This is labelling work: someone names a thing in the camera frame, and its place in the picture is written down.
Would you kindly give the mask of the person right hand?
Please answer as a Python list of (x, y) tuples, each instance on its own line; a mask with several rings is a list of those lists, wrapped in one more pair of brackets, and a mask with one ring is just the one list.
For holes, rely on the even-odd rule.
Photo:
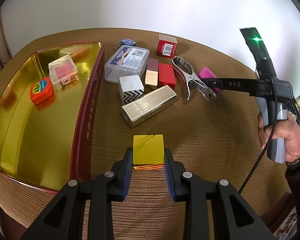
[[(271, 127), (265, 127), (262, 114), (258, 114), (258, 138), (263, 150), (271, 133)], [(296, 162), (300, 159), (300, 126), (294, 119), (294, 115), (287, 112), (287, 120), (278, 121), (273, 134), (273, 139), (285, 140), (285, 161)]]

